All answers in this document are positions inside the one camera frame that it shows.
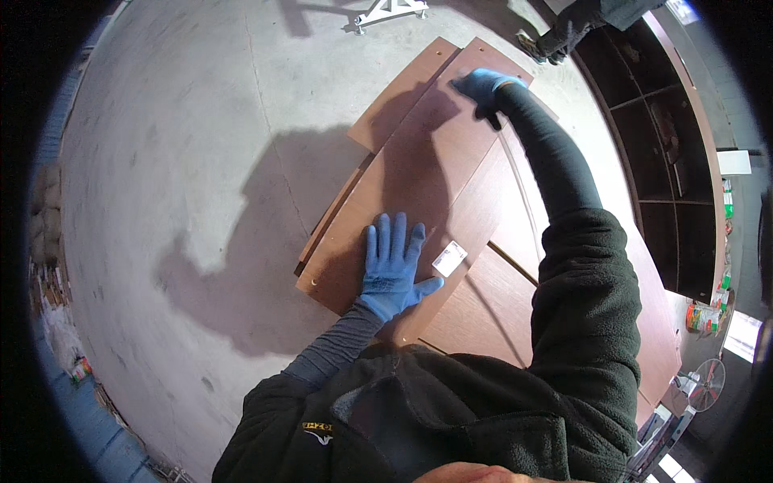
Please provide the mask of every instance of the shoe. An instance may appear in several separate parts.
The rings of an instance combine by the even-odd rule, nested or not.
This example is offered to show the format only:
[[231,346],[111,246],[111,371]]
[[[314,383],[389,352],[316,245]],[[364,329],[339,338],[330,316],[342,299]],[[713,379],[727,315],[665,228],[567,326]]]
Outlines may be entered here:
[[559,66],[559,65],[561,65],[562,63],[564,63],[564,60],[566,60],[567,58],[566,58],[565,56],[559,56],[559,55],[553,54],[552,56],[549,56],[547,59],[548,59],[548,60],[550,61],[550,63],[552,63],[554,66]]
[[526,37],[525,35],[517,35],[516,39],[518,39],[518,45],[520,46],[521,50],[531,57],[534,62],[542,65],[545,62],[547,62],[547,57],[542,55],[540,52],[540,48],[536,46],[536,43],[530,39],[529,37]]

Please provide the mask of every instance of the white label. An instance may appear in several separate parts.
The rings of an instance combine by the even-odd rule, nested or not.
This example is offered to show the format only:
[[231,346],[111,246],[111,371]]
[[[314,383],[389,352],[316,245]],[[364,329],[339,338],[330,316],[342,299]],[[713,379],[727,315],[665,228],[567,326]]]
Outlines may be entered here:
[[460,247],[455,241],[451,241],[445,250],[435,258],[432,262],[432,266],[439,271],[443,277],[449,277],[456,267],[459,266],[462,260],[467,257],[465,249]]

